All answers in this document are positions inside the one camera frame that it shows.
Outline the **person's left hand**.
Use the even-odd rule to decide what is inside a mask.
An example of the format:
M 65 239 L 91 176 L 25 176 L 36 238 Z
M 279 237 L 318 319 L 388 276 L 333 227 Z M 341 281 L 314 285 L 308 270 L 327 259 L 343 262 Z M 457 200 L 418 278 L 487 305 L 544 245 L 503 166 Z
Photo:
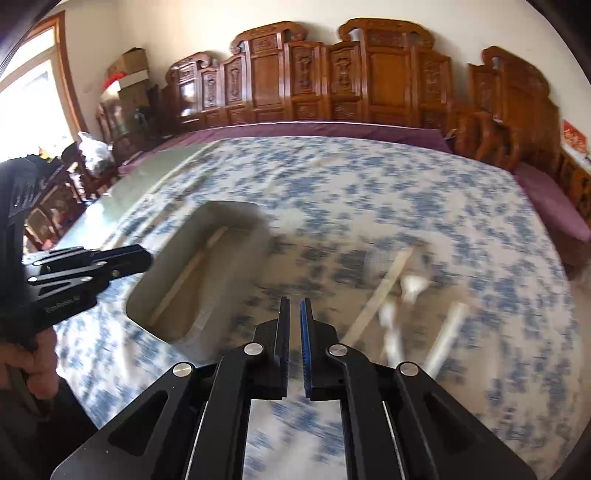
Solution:
M 49 400 L 55 397 L 59 390 L 59 376 L 56 372 L 56 333 L 49 328 L 38 333 L 35 340 L 38 348 L 34 352 L 29 352 L 20 345 L 1 343 L 1 389 L 8 391 L 12 388 L 9 367 L 22 369 L 28 374 L 28 391 L 37 399 Z

